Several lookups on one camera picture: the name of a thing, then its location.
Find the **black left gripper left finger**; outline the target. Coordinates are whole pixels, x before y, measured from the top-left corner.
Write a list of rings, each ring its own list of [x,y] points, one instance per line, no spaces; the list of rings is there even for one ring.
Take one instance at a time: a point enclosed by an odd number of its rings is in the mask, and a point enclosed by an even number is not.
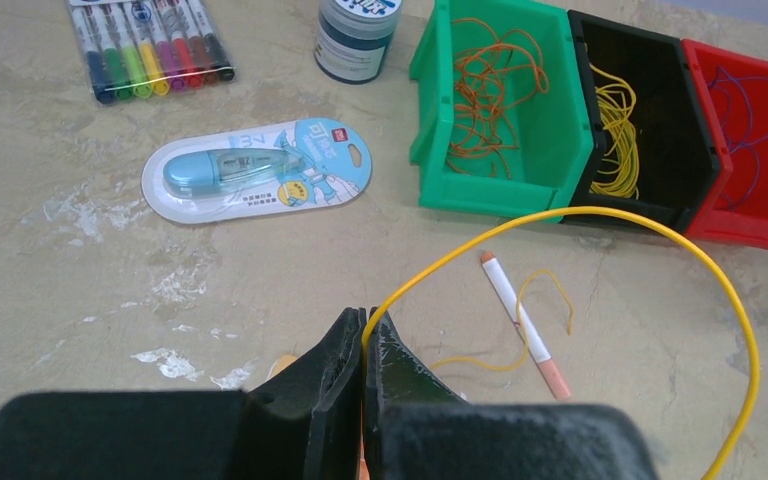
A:
[[[0,479],[354,479],[362,309],[252,391],[50,391],[0,408]]]

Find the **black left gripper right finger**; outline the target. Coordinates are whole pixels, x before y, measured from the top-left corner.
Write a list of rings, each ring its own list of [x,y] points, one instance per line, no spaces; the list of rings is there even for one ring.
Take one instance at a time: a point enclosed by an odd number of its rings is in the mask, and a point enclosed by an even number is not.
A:
[[[598,404],[472,404],[402,342],[388,314],[366,356],[373,479],[655,479],[645,439]]]

